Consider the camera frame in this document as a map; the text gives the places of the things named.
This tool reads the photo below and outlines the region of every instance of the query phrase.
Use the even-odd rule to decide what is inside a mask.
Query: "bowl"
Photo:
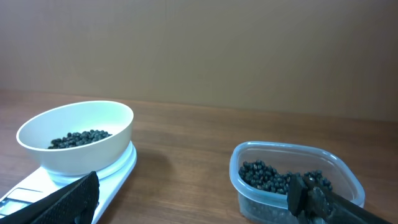
[[[41,113],[17,132],[18,143],[40,165],[53,174],[82,175],[115,162],[126,150],[134,113],[113,101],[86,101]],[[47,149],[51,140],[67,133],[104,130],[112,136],[91,144],[66,149]]]
[[[244,161],[262,160],[281,174],[320,169],[331,181],[334,193],[363,208],[365,192],[348,166],[337,156],[322,149],[278,142],[244,142],[238,145],[229,162],[229,177],[238,191],[241,213],[255,223],[298,224],[287,210],[287,196],[251,187],[239,176]]]

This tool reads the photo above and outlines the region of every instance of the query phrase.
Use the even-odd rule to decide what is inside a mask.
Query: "white scale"
[[[116,162],[96,171],[99,179],[99,199],[92,223],[98,222],[136,162],[136,148],[130,141],[127,149]],[[0,199],[0,218],[50,195],[83,176],[56,175],[47,172],[43,167],[38,168]]]

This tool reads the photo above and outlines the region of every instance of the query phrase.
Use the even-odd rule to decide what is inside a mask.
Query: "brown tabletop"
[[[0,91],[0,196],[39,167],[18,145],[18,128],[51,108],[97,99]],[[364,187],[365,209],[398,223],[398,123],[116,101],[134,111],[138,159],[100,223],[250,223],[228,166],[234,148],[252,140],[334,153]]]

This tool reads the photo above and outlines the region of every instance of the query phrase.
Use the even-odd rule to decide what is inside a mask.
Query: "wall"
[[[397,6],[0,0],[0,88],[398,121]]]

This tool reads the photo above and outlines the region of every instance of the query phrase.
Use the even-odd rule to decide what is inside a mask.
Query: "rectangular container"
[[[315,147],[277,142],[244,142],[238,145],[229,163],[229,177],[238,191],[241,213],[255,223],[298,224],[287,210],[287,196],[251,187],[238,171],[244,161],[262,160],[279,173],[320,169],[331,181],[334,193],[363,208],[365,192],[347,165],[330,152]]]

